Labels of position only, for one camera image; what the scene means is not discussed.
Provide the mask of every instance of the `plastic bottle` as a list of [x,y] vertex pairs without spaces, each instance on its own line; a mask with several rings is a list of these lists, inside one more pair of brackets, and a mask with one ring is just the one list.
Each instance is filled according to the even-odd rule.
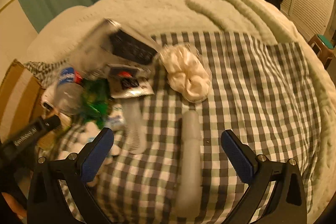
[[65,115],[72,116],[79,113],[84,90],[80,85],[81,81],[82,77],[73,67],[66,67],[59,74],[54,107]]

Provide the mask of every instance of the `metal bolt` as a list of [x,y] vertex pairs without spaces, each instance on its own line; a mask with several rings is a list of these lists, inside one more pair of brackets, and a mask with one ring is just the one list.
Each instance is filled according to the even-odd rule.
[[42,164],[42,163],[45,162],[45,160],[46,160],[45,157],[40,157],[40,158],[37,160],[37,162],[38,162],[39,164]]
[[290,159],[290,160],[289,160],[289,163],[290,163],[291,165],[296,165],[296,160],[294,160],[294,159]]
[[71,154],[68,156],[68,159],[69,159],[69,160],[74,160],[75,158],[77,158],[77,153],[71,153]]
[[266,160],[267,160],[266,156],[263,155],[263,154],[258,155],[258,159],[259,159],[260,161],[266,161]]

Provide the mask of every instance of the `brown plastic stool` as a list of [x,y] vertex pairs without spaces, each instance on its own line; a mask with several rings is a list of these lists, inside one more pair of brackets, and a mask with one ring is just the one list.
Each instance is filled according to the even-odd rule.
[[327,69],[334,56],[334,47],[331,43],[323,35],[316,34],[308,44]]

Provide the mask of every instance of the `bottle label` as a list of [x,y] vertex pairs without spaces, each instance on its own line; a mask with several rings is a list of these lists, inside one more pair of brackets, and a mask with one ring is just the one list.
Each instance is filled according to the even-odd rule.
[[82,80],[83,78],[79,75],[79,73],[72,67],[69,67],[62,70],[61,74],[59,75],[58,85],[62,85],[64,83],[80,84]]

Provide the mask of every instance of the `gray tube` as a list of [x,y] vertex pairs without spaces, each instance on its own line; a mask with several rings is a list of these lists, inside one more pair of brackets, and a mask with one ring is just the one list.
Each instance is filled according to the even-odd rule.
[[177,191],[175,213],[178,217],[195,218],[200,213],[202,199],[202,136],[199,116],[194,110],[183,114],[181,139],[181,183]]

